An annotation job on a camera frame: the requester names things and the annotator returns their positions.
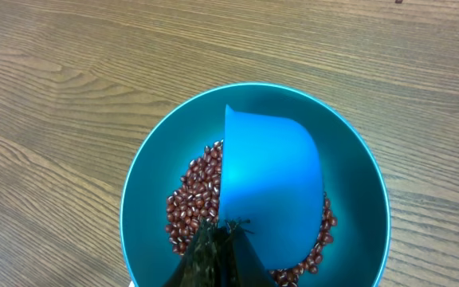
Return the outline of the blue plastic measuring scoop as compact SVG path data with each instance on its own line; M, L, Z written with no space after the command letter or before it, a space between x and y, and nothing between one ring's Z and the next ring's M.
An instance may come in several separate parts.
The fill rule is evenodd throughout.
M242 219L266 269L292 268L316 243L324 204L319 152L296 121L226 108L220 220Z

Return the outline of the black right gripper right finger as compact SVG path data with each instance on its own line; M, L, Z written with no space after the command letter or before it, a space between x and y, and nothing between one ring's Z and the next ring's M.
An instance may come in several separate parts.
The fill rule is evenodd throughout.
M229 237L223 243L221 286L224 287L277 287L258 258L244 228L249 220L225 221Z

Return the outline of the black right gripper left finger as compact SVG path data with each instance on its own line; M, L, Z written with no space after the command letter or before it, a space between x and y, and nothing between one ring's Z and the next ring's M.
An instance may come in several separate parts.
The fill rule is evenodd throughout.
M217 287L221 284L221 242L217 223L203 221L180 263L163 287Z

